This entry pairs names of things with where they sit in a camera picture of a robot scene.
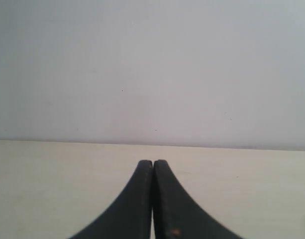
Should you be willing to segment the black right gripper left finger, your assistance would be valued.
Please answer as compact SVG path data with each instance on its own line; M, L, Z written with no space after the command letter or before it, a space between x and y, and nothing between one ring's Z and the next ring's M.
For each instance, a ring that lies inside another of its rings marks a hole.
M73 239L149 239L153 165L140 160L113 203Z

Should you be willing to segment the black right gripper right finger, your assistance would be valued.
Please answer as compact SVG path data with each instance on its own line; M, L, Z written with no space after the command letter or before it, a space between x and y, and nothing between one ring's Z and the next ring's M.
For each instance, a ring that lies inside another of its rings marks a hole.
M166 160L154 162L152 208L157 239L240 238L193 200Z

